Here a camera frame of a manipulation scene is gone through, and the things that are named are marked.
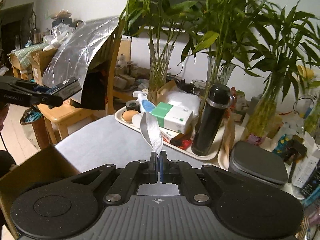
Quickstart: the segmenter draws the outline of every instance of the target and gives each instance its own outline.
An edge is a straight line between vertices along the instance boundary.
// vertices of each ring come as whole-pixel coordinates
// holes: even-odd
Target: tape roll
[[[130,100],[130,101],[126,102],[125,107],[127,108],[127,111],[128,110],[136,110],[136,111],[140,112],[140,104],[136,100]]]

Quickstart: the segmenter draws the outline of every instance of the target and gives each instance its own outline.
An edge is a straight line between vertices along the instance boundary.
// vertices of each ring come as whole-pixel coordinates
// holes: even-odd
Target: brown paper bag
[[[236,126],[235,126],[235,121],[233,119],[231,109],[228,108],[227,111],[229,113],[229,118],[225,122],[225,129],[222,135],[222,141],[223,141],[223,147],[224,147],[225,153],[229,157],[230,150],[232,150],[233,148],[233,143],[236,137]]]
[[[165,101],[165,97],[167,95],[167,93],[171,90],[176,90],[177,84],[175,83],[174,80],[169,81],[168,83],[164,84],[162,88],[160,88],[157,91],[157,102],[156,102],[156,106],[160,103],[160,102],[164,102]]]

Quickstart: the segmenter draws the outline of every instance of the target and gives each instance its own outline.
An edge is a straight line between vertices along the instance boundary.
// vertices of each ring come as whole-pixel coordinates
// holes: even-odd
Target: white cloth
[[[142,135],[120,124],[113,115],[92,122],[66,137],[56,149],[80,172],[85,172],[107,163],[123,168],[137,160],[150,160],[151,148]],[[170,147],[164,146],[168,160],[189,162],[201,168],[206,162],[191,158]],[[174,184],[144,184],[139,187],[140,195],[179,195]]]

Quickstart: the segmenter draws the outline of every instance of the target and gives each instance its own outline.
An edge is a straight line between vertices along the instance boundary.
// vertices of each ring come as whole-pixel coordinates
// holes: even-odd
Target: yellow cup
[[[299,74],[301,76],[303,76],[304,78],[311,79],[311,78],[314,77],[314,73],[313,73],[313,70],[311,68],[306,68],[306,67],[301,66],[301,65],[297,65],[297,68],[298,68]]]

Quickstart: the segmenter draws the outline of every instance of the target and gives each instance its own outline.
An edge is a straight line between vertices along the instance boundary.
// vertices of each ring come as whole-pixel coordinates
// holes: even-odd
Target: metal screw
[[[121,196],[119,194],[109,194],[106,196],[106,200],[109,202],[116,202],[121,199]]]
[[[209,200],[209,196],[206,194],[197,194],[193,197],[193,199],[197,202],[206,202]]]

